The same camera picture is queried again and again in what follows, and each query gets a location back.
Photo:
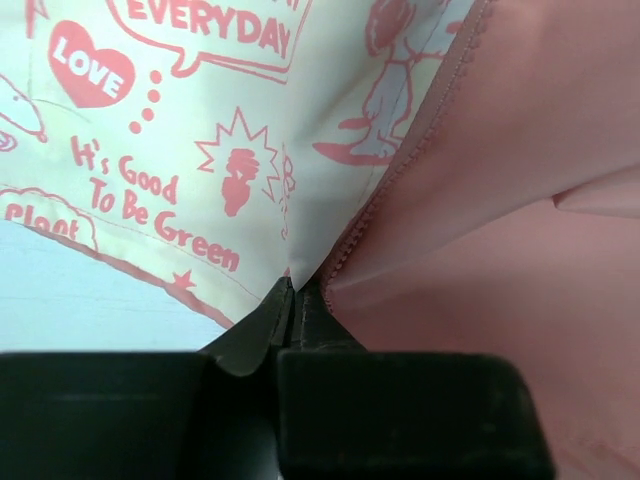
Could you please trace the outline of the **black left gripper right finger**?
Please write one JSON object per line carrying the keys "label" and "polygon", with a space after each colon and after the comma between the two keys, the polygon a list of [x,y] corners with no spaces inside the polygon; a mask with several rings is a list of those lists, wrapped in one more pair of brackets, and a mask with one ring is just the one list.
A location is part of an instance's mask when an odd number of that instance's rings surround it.
{"label": "black left gripper right finger", "polygon": [[295,295],[276,360],[286,479],[552,479],[529,389],[506,360],[370,352],[315,285]]}

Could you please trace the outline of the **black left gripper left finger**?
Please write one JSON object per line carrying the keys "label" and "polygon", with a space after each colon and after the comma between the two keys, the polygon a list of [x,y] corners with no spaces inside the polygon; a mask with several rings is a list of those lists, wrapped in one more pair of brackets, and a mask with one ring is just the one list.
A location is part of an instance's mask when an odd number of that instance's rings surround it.
{"label": "black left gripper left finger", "polygon": [[294,291],[195,352],[1,357],[5,479],[276,479],[269,363]]}

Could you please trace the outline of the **pink cream printed hooded jacket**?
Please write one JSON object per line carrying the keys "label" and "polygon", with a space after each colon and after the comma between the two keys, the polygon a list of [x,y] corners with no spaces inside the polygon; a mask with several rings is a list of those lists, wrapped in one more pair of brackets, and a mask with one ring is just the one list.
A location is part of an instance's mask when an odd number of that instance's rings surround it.
{"label": "pink cream printed hooded jacket", "polygon": [[222,333],[287,278],[370,352],[502,358],[552,479],[639,475],[635,1],[5,1],[1,218]]}

